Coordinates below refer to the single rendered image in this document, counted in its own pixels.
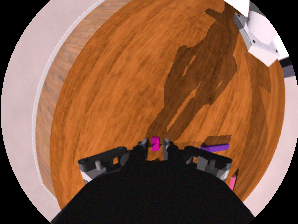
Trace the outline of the pink rod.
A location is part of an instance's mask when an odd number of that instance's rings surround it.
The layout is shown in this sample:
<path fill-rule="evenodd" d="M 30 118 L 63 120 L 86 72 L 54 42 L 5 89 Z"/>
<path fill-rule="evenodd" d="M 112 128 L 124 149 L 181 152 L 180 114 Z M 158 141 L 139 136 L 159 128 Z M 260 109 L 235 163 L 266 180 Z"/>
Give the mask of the pink rod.
<path fill-rule="evenodd" d="M 231 176 L 231 181 L 230 181 L 229 187 L 232 190 L 233 190 L 233 187 L 234 187 L 234 184 L 235 184 L 235 180 L 236 180 L 236 176 L 235 175 Z"/>

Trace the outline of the purple rod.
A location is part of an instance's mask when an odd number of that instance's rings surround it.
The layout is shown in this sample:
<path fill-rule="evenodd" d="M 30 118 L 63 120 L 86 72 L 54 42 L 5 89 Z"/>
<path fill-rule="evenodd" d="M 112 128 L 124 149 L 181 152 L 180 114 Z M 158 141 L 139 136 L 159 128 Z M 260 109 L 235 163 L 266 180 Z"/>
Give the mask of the purple rod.
<path fill-rule="evenodd" d="M 217 151 L 224 151 L 229 149 L 229 144 L 216 144 L 216 145 L 204 145 L 200 146 L 200 149 L 209 151 L 209 152 L 217 152 Z"/>

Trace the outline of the small magenta block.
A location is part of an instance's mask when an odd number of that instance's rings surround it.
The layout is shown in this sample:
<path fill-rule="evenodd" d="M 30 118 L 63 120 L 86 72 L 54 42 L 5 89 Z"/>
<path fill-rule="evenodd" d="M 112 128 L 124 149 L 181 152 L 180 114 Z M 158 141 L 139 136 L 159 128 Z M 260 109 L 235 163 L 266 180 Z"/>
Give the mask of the small magenta block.
<path fill-rule="evenodd" d="M 159 136 L 152 136 L 152 151 L 159 151 Z"/>

